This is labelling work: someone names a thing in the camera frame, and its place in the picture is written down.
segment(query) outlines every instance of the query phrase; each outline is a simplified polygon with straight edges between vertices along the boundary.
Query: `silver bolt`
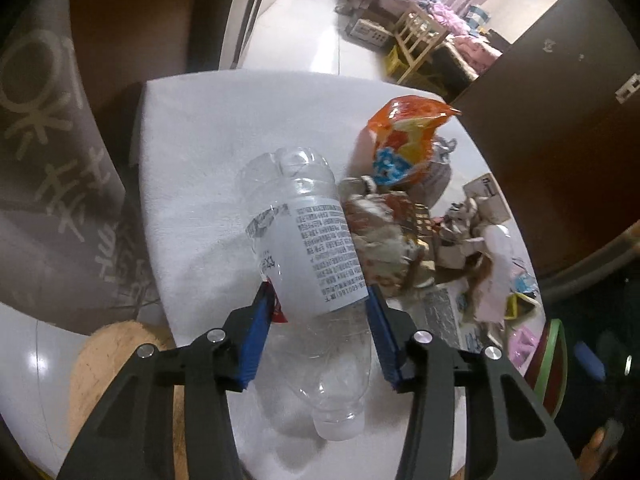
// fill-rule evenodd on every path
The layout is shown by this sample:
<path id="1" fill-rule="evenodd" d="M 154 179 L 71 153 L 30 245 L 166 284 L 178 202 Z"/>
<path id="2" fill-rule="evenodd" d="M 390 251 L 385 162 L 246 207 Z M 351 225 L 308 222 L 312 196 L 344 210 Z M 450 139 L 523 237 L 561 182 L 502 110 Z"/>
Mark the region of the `silver bolt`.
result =
<path id="1" fill-rule="evenodd" d="M 146 357 L 151 357 L 155 351 L 156 351 L 155 346 L 153 346 L 152 344 L 146 343 L 138 347 L 138 349 L 136 350 L 136 354 L 138 354 L 138 357 L 142 357 L 144 359 Z"/>
<path id="2" fill-rule="evenodd" d="M 433 335 L 431 335 L 431 332 L 427 332 L 426 330 L 418 330 L 418 332 L 414 334 L 414 339 L 418 343 L 427 344 L 433 341 Z"/>
<path id="3" fill-rule="evenodd" d="M 220 343 L 221 341 L 224 341 L 225 337 L 225 331 L 221 328 L 214 328 L 207 332 L 207 339 L 212 343 Z"/>
<path id="4" fill-rule="evenodd" d="M 495 346 L 488 346 L 484 349 L 484 355 L 486 355 L 489 359 L 497 361 L 502 357 L 502 350 Z"/>

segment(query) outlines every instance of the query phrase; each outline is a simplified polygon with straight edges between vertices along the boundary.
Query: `white table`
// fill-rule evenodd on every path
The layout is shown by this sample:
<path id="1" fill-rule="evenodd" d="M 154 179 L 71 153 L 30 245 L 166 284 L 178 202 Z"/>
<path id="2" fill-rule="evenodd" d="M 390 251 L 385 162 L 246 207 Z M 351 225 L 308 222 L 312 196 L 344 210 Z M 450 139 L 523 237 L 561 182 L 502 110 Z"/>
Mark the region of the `white table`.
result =
<path id="1" fill-rule="evenodd" d="M 336 180 L 370 172 L 372 145 L 361 133 L 389 99 L 428 92 L 317 73 L 235 70 L 174 76 L 146 85 L 140 110 L 140 182 L 151 264 L 176 343 L 186 345 L 250 304 L 260 283 L 244 234 L 234 179 L 252 158 L 281 146 L 324 155 Z M 441 215 L 463 199 L 462 185 L 488 167 L 460 122 L 438 133 L 456 138 L 453 176 L 432 209 Z M 532 273 L 513 220 L 514 254 Z M 542 333 L 544 314 L 529 328 Z M 364 434 L 321 440 L 308 408 L 263 359 L 247 392 L 229 394 L 241 459 L 258 480 L 395 477 L 411 398 L 393 393 L 374 359 Z M 454 462 L 462 464 L 465 430 L 456 424 Z"/>

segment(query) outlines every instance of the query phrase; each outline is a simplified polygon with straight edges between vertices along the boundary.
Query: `white bottle cap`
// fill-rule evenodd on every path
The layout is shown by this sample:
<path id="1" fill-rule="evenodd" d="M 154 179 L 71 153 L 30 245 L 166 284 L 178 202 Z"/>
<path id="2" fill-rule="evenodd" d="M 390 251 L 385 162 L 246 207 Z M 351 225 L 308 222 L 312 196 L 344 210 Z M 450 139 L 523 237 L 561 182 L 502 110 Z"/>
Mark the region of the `white bottle cap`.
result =
<path id="1" fill-rule="evenodd" d="M 318 435 L 325 440 L 349 440 L 364 430 L 364 411 L 353 413 L 338 422 L 326 422 L 314 418 L 314 426 Z"/>

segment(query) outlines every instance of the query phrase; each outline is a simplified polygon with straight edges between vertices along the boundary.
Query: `clear plastic bottle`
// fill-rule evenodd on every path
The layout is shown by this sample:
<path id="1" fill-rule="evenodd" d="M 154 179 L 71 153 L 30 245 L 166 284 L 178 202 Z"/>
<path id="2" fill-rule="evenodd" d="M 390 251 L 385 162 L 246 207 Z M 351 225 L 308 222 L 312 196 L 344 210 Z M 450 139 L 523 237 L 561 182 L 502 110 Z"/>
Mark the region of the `clear plastic bottle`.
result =
<path id="1" fill-rule="evenodd" d="M 281 311 L 266 351 L 312 407 L 318 435 L 347 440 L 364 428 L 371 343 L 367 289 L 334 174 L 308 148 L 281 148 L 238 176 L 260 272 Z"/>

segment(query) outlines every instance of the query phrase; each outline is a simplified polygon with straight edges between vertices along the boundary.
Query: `orange snack wrapper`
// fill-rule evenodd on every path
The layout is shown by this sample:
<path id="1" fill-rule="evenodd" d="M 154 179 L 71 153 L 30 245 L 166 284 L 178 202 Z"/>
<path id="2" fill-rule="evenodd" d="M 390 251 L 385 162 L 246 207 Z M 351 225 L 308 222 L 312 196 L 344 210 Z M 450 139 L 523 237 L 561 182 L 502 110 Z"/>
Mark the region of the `orange snack wrapper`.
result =
<path id="1" fill-rule="evenodd" d="M 396 97 L 380 108 L 367 123 L 376 136 L 376 184 L 419 182 L 429 171 L 436 128 L 459 113 L 446 103 L 417 95 Z"/>

